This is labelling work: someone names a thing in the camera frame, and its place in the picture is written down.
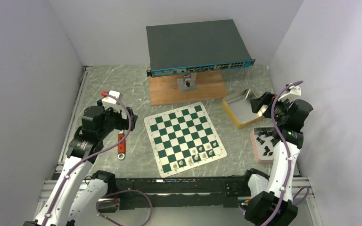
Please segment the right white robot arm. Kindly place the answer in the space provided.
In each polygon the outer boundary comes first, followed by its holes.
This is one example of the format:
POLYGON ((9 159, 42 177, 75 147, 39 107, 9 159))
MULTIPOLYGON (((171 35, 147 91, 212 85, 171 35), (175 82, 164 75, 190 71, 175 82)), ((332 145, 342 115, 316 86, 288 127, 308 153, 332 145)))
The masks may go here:
POLYGON ((263 116, 272 119, 274 124, 270 175, 251 168, 241 182, 242 192, 252 198, 239 206, 244 210, 245 220, 256 226, 288 226, 298 214, 298 207, 292 203, 293 172, 304 142, 301 129, 313 110, 308 102, 299 99, 300 95, 288 89, 279 99, 265 92, 250 100, 254 113, 266 105, 263 116))

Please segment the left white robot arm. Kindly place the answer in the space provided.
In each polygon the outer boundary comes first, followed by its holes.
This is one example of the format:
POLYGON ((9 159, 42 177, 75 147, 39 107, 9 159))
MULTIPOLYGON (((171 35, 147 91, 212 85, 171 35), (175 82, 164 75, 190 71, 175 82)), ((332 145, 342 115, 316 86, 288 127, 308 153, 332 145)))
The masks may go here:
POLYGON ((112 197, 117 190, 115 175, 96 172, 87 188, 77 195, 97 156, 103 153, 103 140, 113 131, 131 132, 137 115, 117 99, 105 97, 83 111, 82 124, 70 142, 67 158, 52 193, 33 221, 25 226, 75 226, 85 211, 101 197, 112 197))

